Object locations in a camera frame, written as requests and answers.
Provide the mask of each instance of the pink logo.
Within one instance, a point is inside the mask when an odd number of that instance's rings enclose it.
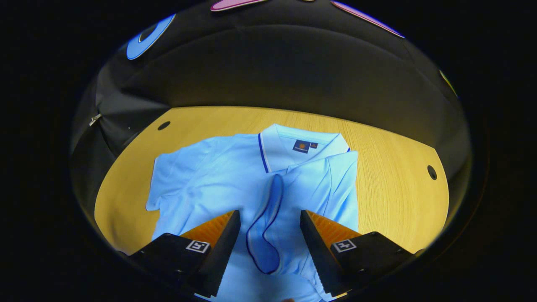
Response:
[[[354,8],[352,8],[350,6],[347,6],[347,5],[343,4],[343,3],[339,3],[337,1],[330,1],[330,2],[333,5],[335,5],[337,8],[339,8],[339,9],[342,9],[342,10],[348,12],[348,13],[351,13],[351,14],[359,17],[359,18],[362,18],[365,21],[371,22],[371,23],[375,24],[376,26],[381,27],[381,28],[389,31],[390,33],[392,33],[392,34],[394,34],[394,35],[396,35],[398,37],[404,38],[400,33],[396,32],[395,30],[393,30],[390,27],[388,27],[388,25],[376,20],[373,17],[370,17],[370,16],[364,14],[361,11],[355,10]]]
[[[239,6],[248,5],[248,4],[257,3],[257,2],[263,2],[263,1],[267,1],[267,0],[222,0],[213,4],[213,6],[211,6],[211,11],[229,10],[232,8],[237,8]]]

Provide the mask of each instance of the label tag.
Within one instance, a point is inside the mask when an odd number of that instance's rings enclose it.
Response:
[[[302,153],[307,153],[310,145],[311,145],[311,142],[309,141],[296,140],[293,150],[302,152]]]

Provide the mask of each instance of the table surface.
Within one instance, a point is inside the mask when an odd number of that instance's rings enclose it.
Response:
[[[159,125],[170,125],[159,131]],[[257,134],[272,124],[341,133],[358,151],[359,232],[378,231],[411,253],[440,233],[448,187],[434,148],[352,121],[257,107],[202,106],[170,109],[121,153],[99,189],[95,220],[117,250],[130,255],[151,241],[159,211],[146,211],[157,156],[222,135]],[[429,175],[431,165],[437,179]]]

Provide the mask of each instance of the blue logo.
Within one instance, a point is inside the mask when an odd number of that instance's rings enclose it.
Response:
[[[309,141],[296,140],[293,150],[302,152],[302,153],[307,153],[310,145],[311,145],[311,142]]]
[[[138,34],[131,41],[129,41],[129,44],[127,44],[127,58],[129,60],[134,60],[135,58],[141,56],[144,52],[146,52],[146,50],[148,50],[149,47],[151,47],[157,41],[157,39],[162,35],[162,33],[164,33],[166,28],[168,28],[168,26],[171,24],[174,17],[175,14],[157,23],[155,30],[153,30],[153,32],[143,41],[140,41],[142,33]]]

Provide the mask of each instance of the polo shirt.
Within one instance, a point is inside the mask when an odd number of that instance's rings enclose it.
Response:
[[[270,275],[261,271],[247,246],[246,233],[263,212],[263,205],[275,204],[267,202],[278,197],[273,191],[275,178],[279,179],[288,171],[300,171],[306,163],[349,150],[339,133],[311,132],[273,124],[259,134],[216,136],[162,154],[155,159],[146,204],[148,211],[160,210],[152,239],[163,233],[181,235],[215,217],[239,210],[241,229],[218,295],[210,300],[293,298],[297,302],[319,301],[322,298],[318,287],[314,286],[315,273],[301,276],[269,272]],[[309,168],[309,173],[317,173],[314,170]]]
[[[358,152],[352,151],[289,166],[285,174],[274,176],[269,197],[246,233],[246,246],[260,271],[302,276],[324,300],[331,300],[302,235],[300,211],[358,231],[357,164]]]

